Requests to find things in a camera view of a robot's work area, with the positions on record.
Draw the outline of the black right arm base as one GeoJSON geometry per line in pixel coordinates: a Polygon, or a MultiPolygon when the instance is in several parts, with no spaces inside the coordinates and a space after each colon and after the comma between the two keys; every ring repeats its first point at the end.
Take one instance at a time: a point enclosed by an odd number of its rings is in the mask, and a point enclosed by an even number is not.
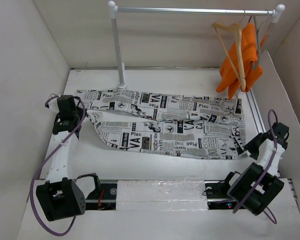
{"type": "Polygon", "coordinates": [[[206,197],[208,210],[233,210],[236,202],[227,193],[230,184],[225,182],[206,182],[202,195],[206,197]]]}

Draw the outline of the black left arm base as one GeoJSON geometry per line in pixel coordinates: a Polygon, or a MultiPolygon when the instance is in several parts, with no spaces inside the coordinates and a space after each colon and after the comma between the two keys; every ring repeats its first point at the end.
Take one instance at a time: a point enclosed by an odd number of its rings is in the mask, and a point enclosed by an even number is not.
{"type": "Polygon", "coordinates": [[[117,180],[100,180],[100,190],[86,198],[87,211],[112,211],[116,209],[118,192],[117,180]]]}

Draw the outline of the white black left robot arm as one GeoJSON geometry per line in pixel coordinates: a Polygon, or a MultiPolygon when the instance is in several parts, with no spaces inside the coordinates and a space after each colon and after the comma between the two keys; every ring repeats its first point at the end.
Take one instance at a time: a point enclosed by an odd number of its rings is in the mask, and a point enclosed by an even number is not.
{"type": "Polygon", "coordinates": [[[37,186],[35,194],[46,219],[52,222],[83,215],[87,209],[87,197],[97,198],[102,189],[96,173],[80,176],[91,180],[85,184],[84,190],[76,184],[77,178],[73,176],[72,156],[87,115],[80,98],[56,95],[45,106],[56,113],[52,128],[55,149],[49,158],[51,165],[45,183],[37,186]]]}

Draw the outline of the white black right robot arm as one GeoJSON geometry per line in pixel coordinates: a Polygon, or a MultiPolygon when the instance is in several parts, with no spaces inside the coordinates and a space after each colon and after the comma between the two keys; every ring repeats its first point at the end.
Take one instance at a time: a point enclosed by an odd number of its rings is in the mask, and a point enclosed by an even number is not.
{"type": "Polygon", "coordinates": [[[222,193],[255,216],[263,212],[284,187],[278,177],[278,166],[288,147],[288,137],[289,127],[275,122],[267,132],[259,133],[249,141],[244,150],[256,162],[236,180],[223,182],[222,193]]]}

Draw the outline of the wooden clothes hanger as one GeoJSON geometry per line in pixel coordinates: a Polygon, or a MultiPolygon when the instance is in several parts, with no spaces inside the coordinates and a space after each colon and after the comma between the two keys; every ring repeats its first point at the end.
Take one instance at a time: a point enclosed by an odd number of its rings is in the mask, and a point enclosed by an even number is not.
{"type": "Polygon", "coordinates": [[[228,59],[234,74],[236,75],[237,79],[239,80],[241,90],[245,90],[247,83],[246,83],[246,75],[245,75],[244,61],[243,61],[243,55],[242,55],[242,27],[241,27],[241,25],[236,22],[229,26],[225,26],[223,24],[215,22],[212,24],[212,27],[215,29],[215,32],[221,42],[224,52],[226,54],[226,58],[228,59]],[[234,43],[235,43],[235,50],[236,50],[237,64],[238,64],[239,71],[237,71],[233,61],[231,60],[230,54],[222,40],[219,30],[226,31],[226,32],[232,33],[234,35],[234,43]]]}

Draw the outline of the newspaper print trousers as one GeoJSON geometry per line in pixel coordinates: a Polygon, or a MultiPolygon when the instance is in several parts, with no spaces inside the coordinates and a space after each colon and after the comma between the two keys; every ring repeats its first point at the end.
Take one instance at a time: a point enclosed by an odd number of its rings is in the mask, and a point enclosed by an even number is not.
{"type": "Polygon", "coordinates": [[[242,100],[114,89],[77,90],[100,139],[123,151],[204,160],[244,153],[242,100]]]}

